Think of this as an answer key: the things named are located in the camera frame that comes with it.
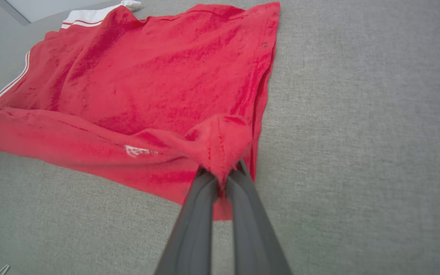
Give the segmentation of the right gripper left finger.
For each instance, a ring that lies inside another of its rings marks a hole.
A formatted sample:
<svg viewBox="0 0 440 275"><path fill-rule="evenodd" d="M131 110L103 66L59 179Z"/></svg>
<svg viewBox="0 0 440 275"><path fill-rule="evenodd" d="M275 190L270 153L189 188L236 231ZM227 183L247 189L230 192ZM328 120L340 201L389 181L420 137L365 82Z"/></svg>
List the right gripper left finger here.
<svg viewBox="0 0 440 275"><path fill-rule="evenodd" d="M217 184L211 172L199 167L154 274L211 273L212 217L218 198Z"/></svg>

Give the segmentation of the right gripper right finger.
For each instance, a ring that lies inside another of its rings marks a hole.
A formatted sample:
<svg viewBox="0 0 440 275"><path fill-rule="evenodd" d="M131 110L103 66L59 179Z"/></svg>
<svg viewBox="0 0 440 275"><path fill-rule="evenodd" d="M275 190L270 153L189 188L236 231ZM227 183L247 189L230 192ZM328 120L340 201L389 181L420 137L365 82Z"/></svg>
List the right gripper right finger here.
<svg viewBox="0 0 440 275"><path fill-rule="evenodd" d="M292 270L243 160L226 179L232 204L236 275L291 275Z"/></svg>

